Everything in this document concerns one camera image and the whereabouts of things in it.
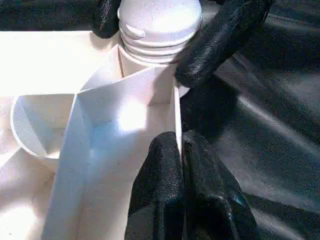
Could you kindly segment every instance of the white surface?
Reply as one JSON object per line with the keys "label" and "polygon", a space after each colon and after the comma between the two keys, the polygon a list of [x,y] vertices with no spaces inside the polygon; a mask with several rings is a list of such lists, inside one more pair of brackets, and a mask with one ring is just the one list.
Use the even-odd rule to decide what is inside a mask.
{"label": "white surface", "polygon": [[53,172],[0,130],[1,240],[40,239],[52,184]]}
{"label": "white surface", "polygon": [[168,64],[202,21],[199,0],[122,0],[119,28],[125,49],[143,62]]}
{"label": "white surface", "polygon": [[[121,64],[115,48],[110,54]],[[132,184],[150,142],[165,131],[181,139],[173,70],[148,67],[122,79],[106,76],[104,85],[99,75],[99,86],[76,95],[42,239],[124,238]]]}
{"label": "white surface", "polygon": [[19,145],[55,170],[73,94],[19,96],[11,111],[11,129]]}
{"label": "white surface", "polygon": [[90,31],[0,31],[0,96],[75,94],[119,35]]}

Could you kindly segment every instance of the gloved finger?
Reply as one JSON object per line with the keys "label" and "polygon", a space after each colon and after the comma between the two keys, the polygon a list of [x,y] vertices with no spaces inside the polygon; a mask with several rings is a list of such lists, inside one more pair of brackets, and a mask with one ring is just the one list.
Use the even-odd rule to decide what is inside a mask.
{"label": "gloved finger", "polygon": [[93,32],[100,38],[110,38],[119,30],[117,11],[121,0],[99,0],[93,12]]}
{"label": "gloved finger", "polygon": [[184,51],[175,78],[192,88],[210,79],[264,22],[273,0],[226,0]]}
{"label": "gloved finger", "polygon": [[195,131],[183,135],[183,179],[190,239],[259,239],[237,180]]}
{"label": "gloved finger", "polygon": [[185,193],[176,135],[156,136],[132,187],[126,240],[182,239]]}

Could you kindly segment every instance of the plastic container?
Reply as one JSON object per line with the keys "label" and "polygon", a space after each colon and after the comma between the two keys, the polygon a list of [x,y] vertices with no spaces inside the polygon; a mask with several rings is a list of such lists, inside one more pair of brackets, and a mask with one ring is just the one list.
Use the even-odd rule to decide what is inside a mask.
{"label": "plastic container", "polygon": [[55,171],[74,94],[24,95],[14,101],[11,129],[19,145]]}
{"label": "plastic container", "polygon": [[174,131],[181,149],[174,68],[140,66],[120,45],[108,54],[73,101],[42,239],[123,239],[152,139]]}
{"label": "plastic container", "polygon": [[0,129],[0,239],[40,239],[53,176]]}
{"label": "plastic container", "polygon": [[120,35],[133,58],[169,64],[195,35],[202,21],[198,0],[122,0]]}

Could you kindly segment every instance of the white plastic tray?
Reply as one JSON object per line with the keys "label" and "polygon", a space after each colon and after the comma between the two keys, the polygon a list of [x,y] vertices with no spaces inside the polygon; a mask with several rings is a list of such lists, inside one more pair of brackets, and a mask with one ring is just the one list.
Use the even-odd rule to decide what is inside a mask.
{"label": "white plastic tray", "polygon": [[0,130],[0,239],[39,240],[54,173]]}
{"label": "white plastic tray", "polygon": [[181,149],[174,67],[125,69],[139,62],[119,45],[109,57],[73,100],[44,240],[123,239],[132,184],[152,139],[174,131]]}

